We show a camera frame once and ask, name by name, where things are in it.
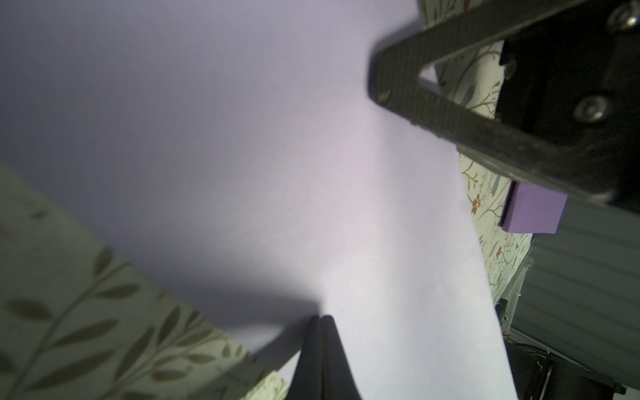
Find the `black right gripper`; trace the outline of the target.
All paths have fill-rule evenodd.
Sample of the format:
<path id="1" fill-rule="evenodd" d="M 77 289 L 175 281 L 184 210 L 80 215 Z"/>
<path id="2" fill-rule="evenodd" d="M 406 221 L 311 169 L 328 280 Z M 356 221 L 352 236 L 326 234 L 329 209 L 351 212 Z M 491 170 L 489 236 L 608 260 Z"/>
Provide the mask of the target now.
<path id="1" fill-rule="evenodd" d="M 505 38 L 504 124 L 420 84 L 426 66 Z M 482 4 L 377 51 L 368 93 L 514 180 L 639 211 L 636 1 Z"/>

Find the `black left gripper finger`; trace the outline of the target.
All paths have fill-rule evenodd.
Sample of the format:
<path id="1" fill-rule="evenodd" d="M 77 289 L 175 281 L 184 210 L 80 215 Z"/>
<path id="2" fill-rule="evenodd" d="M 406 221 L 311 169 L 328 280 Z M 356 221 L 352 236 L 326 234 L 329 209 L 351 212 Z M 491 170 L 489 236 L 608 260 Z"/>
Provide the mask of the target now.
<path id="1" fill-rule="evenodd" d="M 360 400 L 337 325 L 329 315 L 310 320 L 286 400 Z"/>

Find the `dark purple paper sheet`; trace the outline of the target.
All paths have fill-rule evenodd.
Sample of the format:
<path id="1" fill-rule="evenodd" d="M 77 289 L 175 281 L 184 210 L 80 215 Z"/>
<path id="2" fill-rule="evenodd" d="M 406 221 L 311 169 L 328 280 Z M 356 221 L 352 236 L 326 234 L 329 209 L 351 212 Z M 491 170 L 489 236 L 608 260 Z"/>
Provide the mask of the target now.
<path id="1" fill-rule="evenodd" d="M 512 183 L 499 226 L 507 233 L 555 234 L 568 196 L 531 183 Z"/>

